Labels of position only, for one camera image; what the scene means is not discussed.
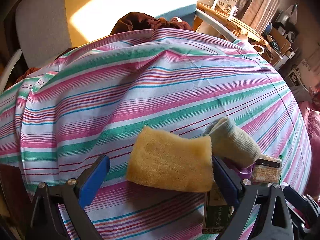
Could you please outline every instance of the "striped blanket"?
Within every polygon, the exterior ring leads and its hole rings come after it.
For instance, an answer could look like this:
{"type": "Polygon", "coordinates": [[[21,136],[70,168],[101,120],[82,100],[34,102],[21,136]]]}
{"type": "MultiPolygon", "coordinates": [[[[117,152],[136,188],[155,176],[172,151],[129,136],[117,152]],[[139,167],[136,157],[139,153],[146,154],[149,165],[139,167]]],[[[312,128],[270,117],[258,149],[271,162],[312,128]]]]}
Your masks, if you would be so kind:
{"type": "MultiPolygon", "coordinates": [[[[310,143],[281,76],[248,43],[177,29],[94,41],[5,91],[0,162],[21,169],[32,195],[39,182],[77,178],[106,154],[110,172],[85,208],[104,239],[214,239],[201,234],[204,194],[143,187],[127,182],[125,173],[144,125],[195,138],[226,115],[262,153],[284,157],[281,180],[302,193],[310,143]]],[[[60,210],[77,239],[65,208],[60,210]]]]}

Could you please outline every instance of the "wooden table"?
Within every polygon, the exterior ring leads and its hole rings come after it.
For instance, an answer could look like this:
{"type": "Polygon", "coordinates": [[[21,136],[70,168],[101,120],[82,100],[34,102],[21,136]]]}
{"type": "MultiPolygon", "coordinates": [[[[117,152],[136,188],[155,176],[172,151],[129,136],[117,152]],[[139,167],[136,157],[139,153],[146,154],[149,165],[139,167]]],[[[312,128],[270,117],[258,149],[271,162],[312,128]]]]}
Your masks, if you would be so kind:
{"type": "MultiPolygon", "coordinates": [[[[254,29],[252,29],[247,24],[243,23],[242,21],[238,20],[235,17],[231,17],[229,19],[228,15],[225,15],[224,13],[221,13],[219,11],[216,11],[212,7],[205,5],[203,3],[197,3],[197,8],[199,10],[204,11],[205,13],[220,19],[226,24],[226,27],[237,37],[239,37],[241,34],[259,42],[260,44],[264,46],[269,46],[268,42],[254,29]]],[[[201,25],[203,22],[202,19],[197,17],[193,23],[193,30],[197,30],[197,28],[201,25]]]]}

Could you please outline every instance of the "brown fabric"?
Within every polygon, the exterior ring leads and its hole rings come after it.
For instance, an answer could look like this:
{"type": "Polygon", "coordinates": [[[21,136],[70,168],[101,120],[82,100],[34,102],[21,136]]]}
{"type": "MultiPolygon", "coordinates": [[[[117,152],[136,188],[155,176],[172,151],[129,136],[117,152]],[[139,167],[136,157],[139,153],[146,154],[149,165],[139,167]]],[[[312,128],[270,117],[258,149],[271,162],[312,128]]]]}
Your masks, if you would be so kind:
{"type": "Polygon", "coordinates": [[[10,213],[10,218],[25,235],[30,223],[32,205],[24,187],[20,169],[0,164],[0,185],[10,213]]]}
{"type": "Polygon", "coordinates": [[[38,68],[36,67],[32,67],[32,68],[29,68],[21,77],[19,77],[15,84],[20,82],[22,79],[24,79],[26,76],[28,76],[29,74],[33,73],[33,72],[36,72],[37,70],[39,70],[38,68]]]}
{"type": "Polygon", "coordinates": [[[113,27],[110,35],[135,30],[174,28],[192,31],[190,25],[185,22],[179,22],[173,17],[169,22],[164,18],[156,19],[148,14],[140,12],[131,12],[119,19],[113,27]]]}

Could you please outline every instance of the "white box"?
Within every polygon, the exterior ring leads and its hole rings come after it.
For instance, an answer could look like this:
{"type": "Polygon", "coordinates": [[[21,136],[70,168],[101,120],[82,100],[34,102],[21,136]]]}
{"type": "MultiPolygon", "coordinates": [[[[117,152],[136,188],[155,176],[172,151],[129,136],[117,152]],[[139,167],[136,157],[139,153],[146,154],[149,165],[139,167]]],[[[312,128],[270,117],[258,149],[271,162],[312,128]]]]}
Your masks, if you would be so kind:
{"type": "Polygon", "coordinates": [[[295,54],[294,51],[290,49],[286,52],[286,55],[288,56],[288,58],[292,58],[294,54],[295,54]]]}
{"type": "Polygon", "coordinates": [[[214,0],[212,8],[229,16],[236,2],[237,0],[214,0]]]}

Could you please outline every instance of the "green stripe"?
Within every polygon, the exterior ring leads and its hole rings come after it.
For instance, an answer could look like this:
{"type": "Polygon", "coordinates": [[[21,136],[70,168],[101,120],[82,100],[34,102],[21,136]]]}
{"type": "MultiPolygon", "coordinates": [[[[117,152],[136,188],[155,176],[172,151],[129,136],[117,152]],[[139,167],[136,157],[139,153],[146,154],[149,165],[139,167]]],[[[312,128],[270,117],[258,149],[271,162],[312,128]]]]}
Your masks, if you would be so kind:
{"type": "Polygon", "coordinates": [[[17,156],[1,156],[0,163],[2,164],[17,164],[22,163],[21,155],[17,156]]]}
{"type": "Polygon", "coordinates": [[[18,93],[18,96],[24,97],[25,99],[27,99],[28,96],[29,96],[30,91],[31,91],[30,89],[28,89],[28,91],[20,90],[19,93],[18,93]]]}
{"type": "Polygon", "coordinates": [[[31,82],[37,82],[39,79],[40,79],[40,77],[25,78],[22,83],[24,84],[24,83],[30,82],[30,81],[31,82]]]}
{"type": "Polygon", "coordinates": [[[49,80],[46,84],[51,84],[55,81],[58,81],[62,78],[68,77],[70,75],[73,75],[75,73],[81,72],[86,69],[90,69],[93,67],[101,66],[101,65],[106,65],[106,64],[111,64],[119,61],[124,61],[124,60],[134,60],[134,59],[140,59],[144,57],[151,57],[158,55],[159,53],[165,51],[165,50],[173,50],[175,52],[178,52],[180,54],[189,54],[189,55],[195,55],[195,56],[202,56],[202,55],[208,55],[207,51],[203,51],[200,49],[185,49],[185,48],[179,48],[177,47],[176,44],[161,44],[161,48],[159,46],[157,48],[147,48],[147,49],[142,49],[139,48],[137,49],[128,49],[126,51],[111,51],[110,54],[106,56],[102,56],[99,58],[95,58],[92,60],[88,60],[86,63],[82,62],[75,62],[73,63],[72,67],[66,68],[62,71],[60,71],[57,75],[55,75],[51,80],[49,80]]]}
{"type": "Polygon", "coordinates": [[[256,206],[256,208],[252,211],[246,225],[244,228],[248,228],[251,224],[254,223],[254,221],[256,220],[257,218],[257,215],[258,215],[258,212],[259,212],[259,208],[256,206]]]}
{"type": "Polygon", "coordinates": [[[90,151],[96,144],[98,143],[106,143],[113,140],[119,140],[122,138],[127,138],[129,136],[137,135],[143,128],[144,125],[147,125],[152,128],[158,128],[165,126],[166,124],[173,123],[179,120],[183,120],[186,118],[190,118],[195,115],[199,115],[200,113],[204,113],[207,111],[211,111],[221,105],[226,105],[232,102],[236,102],[244,99],[245,97],[250,97],[254,94],[267,91],[269,89],[274,89],[272,84],[268,84],[262,87],[256,87],[254,89],[244,91],[241,93],[228,95],[223,98],[218,98],[216,100],[206,102],[200,105],[191,106],[185,109],[181,109],[179,111],[168,113],[161,115],[159,117],[154,117],[149,120],[137,122],[134,124],[128,124],[121,127],[111,128],[109,130],[105,130],[101,133],[101,135],[94,140],[77,143],[72,145],[63,145],[58,147],[58,157],[66,156],[66,155],[76,155],[83,154],[85,152],[90,151]]]}
{"type": "MultiPolygon", "coordinates": [[[[285,93],[287,92],[279,92],[279,95],[282,97],[285,93]]],[[[251,109],[250,112],[247,111],[244,114],[240,115],[239,117],[237,117],[236,119],[234,119],[235,123],[237,126],[241,125],[242,123],[246,122],[249,118],[248,116],[250,116],[250,118],[254,118],[254,116],[256,116],[257,114],[259,114],[261,112],[262,109],[266,109],[268,108],[271,104],[273,104],[274,102],[279,101],[280,97],[278,94],[274,94],[272,97],[270,96],[268,98],[268,101],[264,102],[263,104],[255,107],[254,109],[251,109]]]]}
{"type": "Polygon", "coordinates": [[[279,89],[279,88],[283,87],[284,85],[287,86],[287,84],[284,81],[273,82],[273,85],[275,86],[275,89],[279,89]]]}
{"type": "Polygon", "coordinates": [[[303,121],[302,115],[301,115],[301,113],[299,111],[297,121],[293,126],[294,127],[294,131],[295,131],[295,133],[297,135],[297,140],[298,141],[299,141],[299,139],[301,137],[301,134],[302,134],[302,126],[303,125],[304,125],[304,121],[303,121]]]}
{"type": "Polygon", "coordinates": [[[21,152],[23,161],[57,161],[57,154],[55,152],[21,152]]]}
{"type": "Polygon", "coordinates": [[[298,148],[298,145],[299,145],[298,141],[294,140],[294,138],[293,138],[294,135],[295,135],[295,133],[294,133],[294,131],[292,131],[289,139],[287,140],[286,147],[284,148],[284,151],[283,151],[283,154],[282,154],[282,156],[284,157],[283,159],[286,160],[286,165],[285,165],[285,167],[282,168],[282,171],[281,171],[281,182],[284,179],[284,177],[286,176],[288,170],[290,169],[293,157],[295,156],[294,153],[297,152],[297,148],[298,148]],[[292,148],[292,154],[286,158],[290,148],[292,148]]]}
{"type": "Polygon", "coordinates": [[[196,240],[207,240],[210,239],[213,236],[217,236],[218,234],[202,234],[200,237],[198,237],[196,240]]]}
{"type": "Polygon", "coordinates": [[[16,100],[15,100],[13,103],[11,103],[10,105],[5,104],[6,107],[2,108],[2,110],[0,111],[0,115],[1,115],[4,111],[6,111],[6,110],[8,110],[8,109],[10,109],[10,108],[12,108],[12,107],[14,107],[15,105],[16,105],[16,100]]]}
{"type": "Polygon", "coordinates": [[[257,57],[256,53],[246,53],[246,54],[234,54],[233,57],[242,57],[242,58],[249,58],[254,59],[257,57]]]}
{"type": "Polygon", "coordinates": [[[269,62],[266,61],[265,59],[256,59],[255,61],[261,64],[267,64],[267,63],[269,64],[269,62]]]}
{"type": "Polygon", "coordinates": [[[61,55],[61,57],[62,57],[62,56],[65,56],[65,57],[66,57],[66,56],[69,56],[69,55],[71,55],[71,54],[75,53],[76,51],[80,50],[80,48],[81,48],[81,47],[78,47],[78,48],[72,49],[72,50],[68,51],[67,53],[65,53],[65,54],[61,55]]]}
{"type": "Polygon", "coordinates": [[[240,42],[242,42],[241,39],[235,39],[235,40],[233,41],[233,44],[238,45],[238,43],[240,43],[240,42]]]}
{"type": "Polygon", "coordinates": [[[114,166],[110,169],[107,176],[105,177],[104,181],[124,177],[127,172],[127,163],[123,163],[121,165],[114,166]]]}
{"type": "Polygon", "coordinates": [[[10,88],[7,89],[6,91],[4,91],[4,92],[2,93],[2,95],[0,96],[0,98],[1,98],[1,97],[5,97],[5,96],[6,96],[7,94],[9,94],[9,93],[14,93],[15,91],[17,91],[17,90],[21,87],[21,85],[22,85],[22,82],[19,82],[19,83],[13,85],[13,87],[10,87],[10,88]]]}
{"type": "MultiPolygon", "coordinates": [[[[52,73],[46,73],[41,77],[41,81],[45,84],[47,84],[49,82],[49,80],[51,80],[53,77],[55,76],[55,74],[52,73]]],[[[43,85],[41,84],[36,84],[32,87],[32,92],[37,92],[40,88],[42,88],[43,85]]]]}

